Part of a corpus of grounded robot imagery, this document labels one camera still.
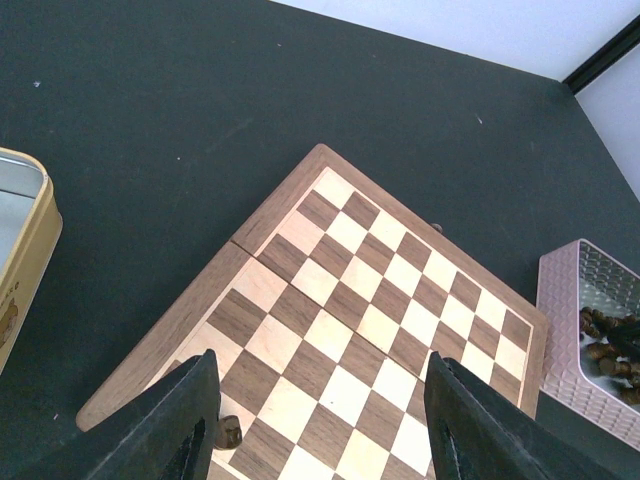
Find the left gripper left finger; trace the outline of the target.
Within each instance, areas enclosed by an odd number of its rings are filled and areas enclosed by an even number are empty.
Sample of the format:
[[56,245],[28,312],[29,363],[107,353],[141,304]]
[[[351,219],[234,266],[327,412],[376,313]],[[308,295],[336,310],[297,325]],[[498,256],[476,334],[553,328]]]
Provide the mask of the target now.
[[21,479],[205,479],[220,411],[211,349],[188,359]]

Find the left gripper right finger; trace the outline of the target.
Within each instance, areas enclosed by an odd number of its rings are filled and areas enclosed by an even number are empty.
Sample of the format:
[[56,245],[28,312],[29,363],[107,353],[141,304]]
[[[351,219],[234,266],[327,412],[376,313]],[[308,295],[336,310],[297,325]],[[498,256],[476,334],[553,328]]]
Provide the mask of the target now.
[[438,479],[615,479],[459,362],[434,352],[424,405]]

